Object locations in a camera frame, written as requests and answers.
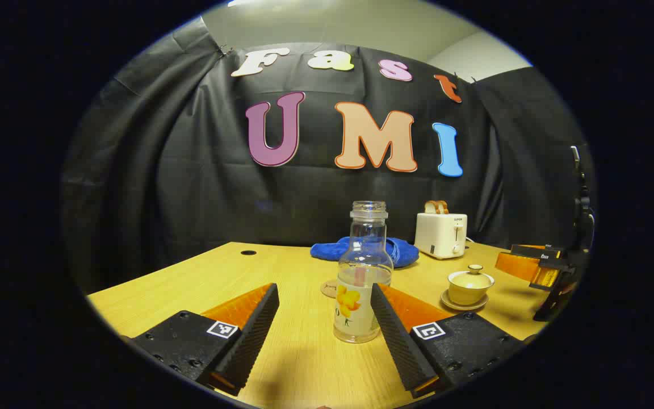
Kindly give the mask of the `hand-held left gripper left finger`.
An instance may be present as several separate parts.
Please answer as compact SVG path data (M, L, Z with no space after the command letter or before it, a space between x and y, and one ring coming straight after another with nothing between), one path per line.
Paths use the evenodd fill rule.
M246 385L279 308L267 283L202 313L182 310L129 345L211 389L237 396Z

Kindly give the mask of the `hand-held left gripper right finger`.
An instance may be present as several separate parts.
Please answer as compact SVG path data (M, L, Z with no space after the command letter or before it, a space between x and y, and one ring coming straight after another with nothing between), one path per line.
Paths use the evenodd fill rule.
M382 283L372 286L371 307L413 398L460 388L525 346L474 312L449 314Z

